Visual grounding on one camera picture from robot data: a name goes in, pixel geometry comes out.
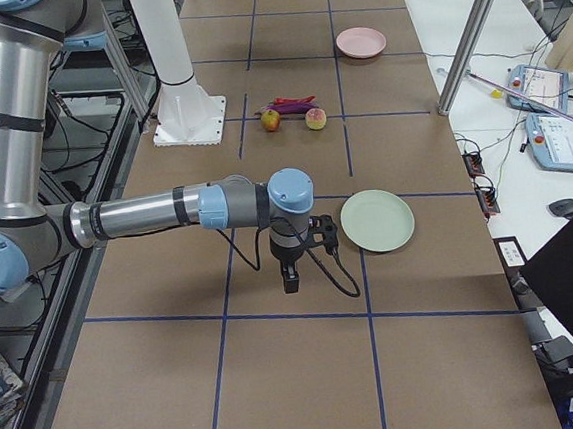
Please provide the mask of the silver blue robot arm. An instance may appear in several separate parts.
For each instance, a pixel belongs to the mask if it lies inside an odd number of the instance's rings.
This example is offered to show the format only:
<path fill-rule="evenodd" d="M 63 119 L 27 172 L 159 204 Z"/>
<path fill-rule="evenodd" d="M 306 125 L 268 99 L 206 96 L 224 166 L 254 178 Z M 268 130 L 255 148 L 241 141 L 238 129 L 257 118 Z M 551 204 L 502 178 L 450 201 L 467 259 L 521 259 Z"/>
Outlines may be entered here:
<path fill-rule="evenodd" d="M 68 40 L 105 42 L 101 0 L 0 0 L 0 293 L 75 250 L 199 225 L 268 229 L 286 292 L 313 247 L 313 183 L 284 168 L 258 184 L 241 175 L 125 200 L 44 206 L 38 199 L 51 58 Z"/>

